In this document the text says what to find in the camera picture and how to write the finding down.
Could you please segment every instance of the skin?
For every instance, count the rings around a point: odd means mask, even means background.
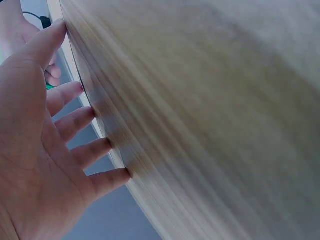
[[[84,173],[111,149],[106,138],[67,148],[66,143],[94,119],[90,107],[52,120],[83,92],[78,82],[46,91],[44,72],[65,35],[65,23],[56,22],[0,67],[2,240],[60,239],[90,204],[130,179],[125,168]]]
[[[0,48],[5,58],[20,50],[39,31],[25,19],[20,0],[0,3]],[[46,81],[53,86],[60,84],[61,77],[61,70],[55,64],[56,59],[56,55],[53,55],[44,73]]]

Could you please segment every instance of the black cable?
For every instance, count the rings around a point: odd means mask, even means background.
[[[39,16],[35,15],[35,14],[34,14],[34,13],[32,13],[32,12],[24,11],[23,13],[24,13],[24,14],[30,14],[30,15],[32,15],[32,16],[34,16],[34,17],[36,17],[37,19],[41,20],[41,18],[40,18]]]
[[[24,13],[24,14],[32,15],[32,16],[36,17],[37,19],[39,19],[39,20],[41,21],[41,23],[42,23],[43,29],[46,29],[46,28],[48,28],[48,27],[51,26],[51,20],[50,20],[50,18],[48,18],[48,17],[46,17],[46,16],[37,16],[37,15],[35,15],[34,13],[29,12],[29,11],[24,11],[23,13]]]

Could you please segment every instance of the gray floor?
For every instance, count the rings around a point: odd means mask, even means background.
[[[48,15],[45,0],[21,0],[22,9],[37,15]],[[26,18],[40,27],[32,16]],[[62,82],[68,82],[62,69]],[[68,104],[55,119],[80,108],[78,99]],[[93,128],[87,127],[68,143],[69,148],[89,143],[97,138]],[[86,173],[93,174],[113,169],[111,161],[104,157],[90,167]],[[128,189],[124,186],[96,201],[84,213],[74,229],[63,240],[160,240]]]

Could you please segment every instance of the finger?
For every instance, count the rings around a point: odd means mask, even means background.
[[[71,150],[79,167],[88,168],[96,160],[102,158],[111,150],[111,144],[107,138],[95,140],[87,145],[78,146]]]
[[[44,72],[45,81],[50,85],[56,87],[60,85],[60,79],[53,77],[49,72]]]
[[[58,79],[61,77],[61,70],[60,68],[53,64],[53,65],[50,65],[46,68],[46,72],[48,72],[49,74],[51,74],[52,77]]]
[[[49,62],[49,66],[55,64],[56,61],[57,61],[57,54],[54,54]]]
[[[94,110],[82,107],[55,122],[62,140],[69,142],[81,129],[88,126],[95,118]]]
[[[80,96],[83,91],[81,83],[76,81],[68,82],[47,91],[46,107],[51,116],[55,116],[66,104]]]
[[[95,190],[95,200],[123,186],[130,178],[130,174],[126,168],[119,168],[89,176]]]
[[[45,71],[54,53],[62,45],[67,28],[63,20],[56,21],[52,26],[40,31],[20,52],[28,56],[36,65]]]

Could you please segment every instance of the wood grain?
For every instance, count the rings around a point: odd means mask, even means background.
[[[320,239],[320,3],[61,6],[113,163],[163,239]]]

